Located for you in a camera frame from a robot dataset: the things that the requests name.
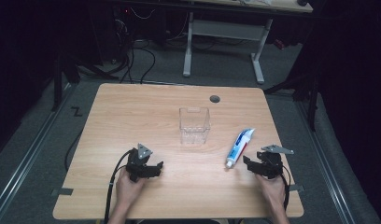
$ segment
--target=clear plastic container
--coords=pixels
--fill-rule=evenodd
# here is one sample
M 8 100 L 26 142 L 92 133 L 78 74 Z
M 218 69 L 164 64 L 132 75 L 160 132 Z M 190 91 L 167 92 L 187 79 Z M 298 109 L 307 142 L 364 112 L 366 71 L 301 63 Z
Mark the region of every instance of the clear plastic container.
M 181 144 L 204 144 L 210 128 L 210 113 L 208 108 L 179 108 Z

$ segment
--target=blue toothpaste tube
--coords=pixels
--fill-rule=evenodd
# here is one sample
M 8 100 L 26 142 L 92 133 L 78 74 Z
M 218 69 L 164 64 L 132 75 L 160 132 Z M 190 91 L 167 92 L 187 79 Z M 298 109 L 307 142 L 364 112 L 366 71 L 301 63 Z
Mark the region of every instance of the blue toothpaste tube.
M 231 152 L 229 152 L 228 157 L 226 158 L 226 168 L 230 169 L 236 164 L 239 156 L 246 148 L 247 143 L 249 140 L 251 140 L 254 130 L 255 129 L 244 129 L 242 132 L 240 132 L 239 136 L 233 144 Z

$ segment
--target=desk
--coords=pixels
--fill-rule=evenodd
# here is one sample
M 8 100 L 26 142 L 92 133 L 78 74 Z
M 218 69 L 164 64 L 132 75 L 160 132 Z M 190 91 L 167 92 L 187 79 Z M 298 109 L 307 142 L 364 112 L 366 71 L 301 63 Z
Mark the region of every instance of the desk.
M 245 6 L 242 5 L 240 1 L 233 0 L 194 0 L 192 1 L 192 3 L 193 2 L 229 5 L 232 7 L 256 7 L 271 10 L 286 10 L 292 12 L 311 13 L 313 11 L 309 4 L 307 4 L 304 7 L 301 7 L 297 4 L 296 0 L 273 0 L 271 5 L 262 3 L 257 0 L 249 0 L 245 1 Z M 258 47 L 255 49 L 254 53 L 251 53 L 251 61 L 254 67 L 257 82 L 259 84 L 263 84 L 264 78 L 260 65 L 260 57 L 263 46 L 266 42 L 266 38 L 269 35 L 272 22 L 272 19 L 268 19 L 265 25 L 245 25 L 229 22 L 194 20 L 193 13 L 191 13 L 188 24 L 188 45 L 185 52 L 183 76 L 189 77 L 191 75 L 192 36 L 210 35 L 217 37 L 258 41 Z
M 220 102 L 210 102 L 211 95 Z M 190 106 L 210 110 L 211 131 L 204 145 L 180 144 L 179 108 Z M 235 138 L 247 127 L 256 129 L 244 152 L 252 160 L 261 147 L 281 145 L 260 89 L 103 84 L 63 183 L 73 193 L 59 196 L 53 215 L 103 218 L 116 163 L 141 143 L 153 151 L 148 164 L 164 161 L 164 166 L 161 176 L 147 182 L 128 218 L 268 217 L 257 180 L 246 165 L 239 161 L 225 169 Z M 288 167 L 285 156 L 283 162 Z M 303 214 L 296 191 L 290 193 L 287 212 L 289 217 Z

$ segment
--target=wooden table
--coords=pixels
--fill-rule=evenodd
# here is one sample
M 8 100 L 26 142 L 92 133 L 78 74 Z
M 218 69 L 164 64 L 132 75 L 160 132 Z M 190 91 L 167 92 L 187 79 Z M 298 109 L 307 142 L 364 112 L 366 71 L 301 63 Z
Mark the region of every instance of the wooden table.
M 211 95 L 220 102 L 210 102 Z M 180 144 L 179 108 L 191 106 L 209 108 L 211 131 L 204 145 Z M 281 146 L 260 89 L 103 84 L 63 183 L 73 193 L 59 196 L 53 215 L 103 218 L 115 165 L 141 143 L 153 151 L 148 165 L 164 161 L 164 166 L 161 176 L 145 185 L 128 218 L 268 217 L 258 181 L 246 165 L 239 161 L 225 169 L 235 138 L 249 127 L 256 131 L 244 155 L 252 160 L 258 160 L 261 147 Z M 303 214 L 296 191 L 290 193 L 287 212 L 289 217 Z

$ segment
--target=toothpaste cap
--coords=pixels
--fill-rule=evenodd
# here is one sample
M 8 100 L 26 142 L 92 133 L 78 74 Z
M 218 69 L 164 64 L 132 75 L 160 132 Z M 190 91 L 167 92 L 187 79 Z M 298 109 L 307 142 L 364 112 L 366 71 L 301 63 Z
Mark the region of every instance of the toothpaste cap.
M 231 168 L 232 167 L 232 162 L 231 161 L 228 161 L 226 162 L 226 168 Z

